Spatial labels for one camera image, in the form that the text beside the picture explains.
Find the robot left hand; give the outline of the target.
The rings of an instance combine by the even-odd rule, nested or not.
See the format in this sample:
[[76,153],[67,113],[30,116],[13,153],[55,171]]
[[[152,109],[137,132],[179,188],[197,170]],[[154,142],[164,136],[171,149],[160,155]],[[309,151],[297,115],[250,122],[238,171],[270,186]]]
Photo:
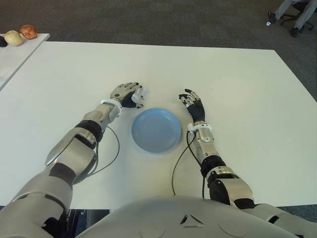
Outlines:
[[134,102],[132,96],[141,89],[138,82],[118,85],[111,93],[110,99],[118,101],[123,108],[142,108],[144,105]]

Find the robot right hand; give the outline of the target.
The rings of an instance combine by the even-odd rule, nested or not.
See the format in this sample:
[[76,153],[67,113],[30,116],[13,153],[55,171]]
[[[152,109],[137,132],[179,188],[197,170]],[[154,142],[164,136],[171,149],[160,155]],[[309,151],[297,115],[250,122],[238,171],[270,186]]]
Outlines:
[[193,123],[206,121],[205,109],[198,94],[190,89],[184,89],[184,91],[184,94],[179,94],[179,100],[186,107],[188,113],[193,120]]

